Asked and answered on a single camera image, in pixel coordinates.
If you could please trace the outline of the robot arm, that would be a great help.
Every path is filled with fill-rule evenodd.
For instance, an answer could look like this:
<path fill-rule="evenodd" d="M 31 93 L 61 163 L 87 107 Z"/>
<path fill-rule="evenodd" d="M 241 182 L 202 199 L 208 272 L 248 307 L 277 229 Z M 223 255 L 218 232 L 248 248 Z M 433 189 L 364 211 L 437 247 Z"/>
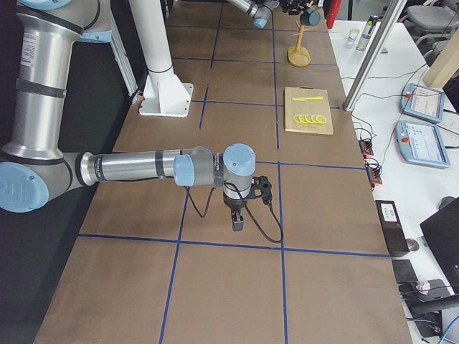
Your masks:
<path fill-rule="evenodd" d="M 230 4 L 238 8 L 240 11 L 243 11 L 246 15 L 248 15 L 253 24 L 258 29 L 263 29 L 268 21 L 270 20 L 271 16 L 275 9 L 280 7 L 283 13 L 287 13 L 289 15 L 298 15 L 302 14 L 309 5 L 308 1 L 288 1 L 288 0 L 280 0 L 280 1 L 246 1 L 246 0 L 228 0 Z"/>
<path fill-rule="evenodd" d="M 106 181 L 172 178 L 179 186 L 223 190 L 234 230 L 254 197 L 255 152 L 243 143 L 224 153 L 205 147 L 140 153 L 63 153 L 58 148 L 72 46 L 109 42 L 109 1 L 20 1 L 24 25 L 12 138 L 1 149 L 1 207 L 24 213 L 67 191 Z"/>

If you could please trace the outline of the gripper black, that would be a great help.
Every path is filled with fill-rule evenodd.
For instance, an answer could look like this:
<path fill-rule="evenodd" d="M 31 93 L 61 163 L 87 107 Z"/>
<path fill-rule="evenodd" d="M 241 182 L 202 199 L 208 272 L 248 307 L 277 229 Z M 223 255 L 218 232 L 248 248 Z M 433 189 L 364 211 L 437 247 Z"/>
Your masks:
<path fill-rule="evenodd" d="M 232 230 L 242 231 L 244 227 L 244 219 L 241 211 L 247 205 L 247 201 L 241 199 L 239 196 L 237 196 L 236 199 L 232 199 L 225 193 L 223 194 L 223 200 L 224 204 L 231 209 L 230 217 Z"/>
<path fill-rule="evenodd" d="M 304 12 L 304 0 L 280 0 L 280 7 L 283 13 L 288 15 L 299 15 Z"/>

